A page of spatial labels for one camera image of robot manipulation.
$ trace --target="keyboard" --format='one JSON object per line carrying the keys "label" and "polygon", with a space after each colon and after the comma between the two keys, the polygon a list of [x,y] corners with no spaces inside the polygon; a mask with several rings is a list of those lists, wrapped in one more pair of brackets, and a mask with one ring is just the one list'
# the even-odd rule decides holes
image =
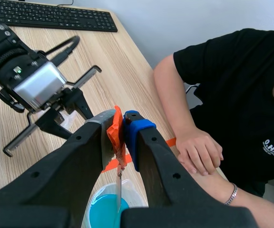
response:
{"label": "keyboard", "polygon": [[45,29],[117,32],[109,12],[0,0],[0,23]]}

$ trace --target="t-shirt logo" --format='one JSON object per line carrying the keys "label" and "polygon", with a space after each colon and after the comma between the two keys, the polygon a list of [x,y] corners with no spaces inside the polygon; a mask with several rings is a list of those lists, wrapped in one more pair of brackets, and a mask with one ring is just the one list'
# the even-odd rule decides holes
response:
{"label": "t-shirt logo", "polygon": [[274,156],[274,146],[270,144],[270,140],[267,139],[265,142],[263,142],[263,150],[269,154]]}

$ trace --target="transparent container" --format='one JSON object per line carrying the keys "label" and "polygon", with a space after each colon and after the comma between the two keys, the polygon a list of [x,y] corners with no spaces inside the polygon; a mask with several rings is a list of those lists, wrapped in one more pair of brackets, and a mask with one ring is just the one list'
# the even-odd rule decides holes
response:
{"label": "transparent container", "polygon": [[[89,222],[89,212],[91,205],[99,197],[107,194],[116,194],[116,183],[104,185],[93,195],[93,197],[89,201],[84,215],[84,222],[87,228],[91,228]],[[147,207],[147,203],[141,198],[140,194],[136,191],[133,182],[129,179],[122,181],[121,197],[127,202],[130,208]]]}

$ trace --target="robotic hand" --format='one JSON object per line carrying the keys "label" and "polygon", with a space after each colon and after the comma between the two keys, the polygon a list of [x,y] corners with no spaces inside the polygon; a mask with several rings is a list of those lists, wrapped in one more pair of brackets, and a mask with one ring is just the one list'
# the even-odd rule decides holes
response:
{"label": "robotic hand", "polygon": [[[0,227],[77,227],[95,182],[113,155],[106,129],[115,110],[80,127],[0,190]],[[211,198],[177,161],[155,125],[138,112],[125,114],[125,139],[140,172],[149,208],[121,214],[121,228],[256,228],[246,208]]]}

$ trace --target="silver bracelet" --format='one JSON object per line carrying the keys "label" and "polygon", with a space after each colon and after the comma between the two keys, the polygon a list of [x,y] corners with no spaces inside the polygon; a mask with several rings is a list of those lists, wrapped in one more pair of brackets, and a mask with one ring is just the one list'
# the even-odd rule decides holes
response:
{"label": "silver bracelet", "polygon": [[234,184],[234,183],[232,183],[232,184],[234,186],[234,190],[232,192],[230,199],[225,203],[225,205],[227,205],[227,206],[230,205],[230,203],[234,200],[234,198],[236,197],[236,194],[237,194],[238,187],[236,184]]}

